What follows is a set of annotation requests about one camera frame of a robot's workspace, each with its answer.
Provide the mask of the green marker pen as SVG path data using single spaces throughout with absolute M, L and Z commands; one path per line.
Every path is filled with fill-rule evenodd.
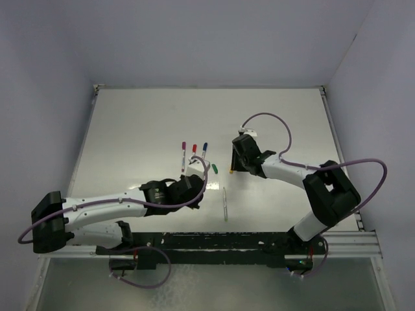
M 223 201 L 223 211 L 224 211 L 224 221 L 228 221 L 228 205 L 227 205 L 227 195 L 226 195 L 226 188 L 222 188 L 222 201 Z

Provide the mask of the magenta marker pen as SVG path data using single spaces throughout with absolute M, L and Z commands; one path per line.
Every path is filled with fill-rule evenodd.
M 185 172 L 185 148 L 182 149 L 182 165 L 181 172 Z

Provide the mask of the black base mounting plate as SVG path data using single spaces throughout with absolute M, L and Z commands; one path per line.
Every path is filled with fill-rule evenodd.
M 96 254 L 126 256 L 125 263 L 111 261 L 117 270 L 153 270 L 165 263 L 165 257 L 150 248 L 158 248 L 172 264 L 260 265 L 268 268 L 310 270 L 313 255 L 325 255 L 324 239 L 314 237 L 301 244 L 287 233 L 132 233 L 114 248 L 96 247 Z

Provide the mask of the green pen cap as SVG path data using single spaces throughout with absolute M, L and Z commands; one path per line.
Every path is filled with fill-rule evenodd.
M 218 174 L 218 168 L 217 168 L 217 166 L 215 164 L 212 164 L 211 166 L 212 166 L 212 169 L 213 169 L 214 173 L 215 174 Z

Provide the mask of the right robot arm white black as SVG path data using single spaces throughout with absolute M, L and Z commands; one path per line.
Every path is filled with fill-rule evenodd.
M 248 134 L 232 141 L 232 152 L 232 170 L 284 181 L 305 191 L 311 211 L 287 232 L 289 248 L 295 253 L 304 253 L 314 237 L 347 218 L 361 202 L 360 194 L 334 161 L 317 168 L 294 167 L 273 151 L 261 152 Z

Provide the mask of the aluminium rail right table edge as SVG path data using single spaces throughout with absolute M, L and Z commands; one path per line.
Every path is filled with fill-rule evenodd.
M 337 135 L 337 131 L 336 131 L 336 128 L 335 128 L 335 125 L 334 125 L 334 122 L 333 122 L 333 118 L 332 118 L 332 115 L 331 115 L 331 112 L 330 112 L 330 109 L 329 109 L 329 104 L 328 104 L 328 101 L 327 101 L 327 92 L 326 92 L 326 89 L 325 89 L 324 86 L 320 86 L 319 91 L 320 91 L 320 95 L 322 97 L 322 102 L 324 104 L 324 109 L 325 109 L 327 119 L 328 119 L 328 122 L 329 122 L 331 134 L 333 136 L 333 140 L 334 140 L 334 143 L 335 143 L 335 148 L 336 148 L 336 151 L 337 151 L 339 162 L 343 163 L 344 162 L 344 156 L 343 156 L 342 149 L 341 149 L 341 146 L 340 146 L 340 143 L 339 143 L 339 140 L 338 140 L 338 135 Z

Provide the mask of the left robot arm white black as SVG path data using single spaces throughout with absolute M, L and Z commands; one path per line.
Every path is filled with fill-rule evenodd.
M 205 188 L 201 174 L 190 174 L 95 198 L 63 198 L 60 191 L 52 191 L 31 212 L 29 244 L 36 254 L 85 244 L 126 254 L 134 239 L 122 218 L 164 216 L 183 207 L 197 209 Z

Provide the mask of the aluminium rail front edge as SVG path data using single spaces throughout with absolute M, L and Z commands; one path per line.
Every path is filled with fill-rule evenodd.
M 382 257 L 379 240 L 375 232 L 327 232 L 323 237 L 329 244 L 329 258 Z

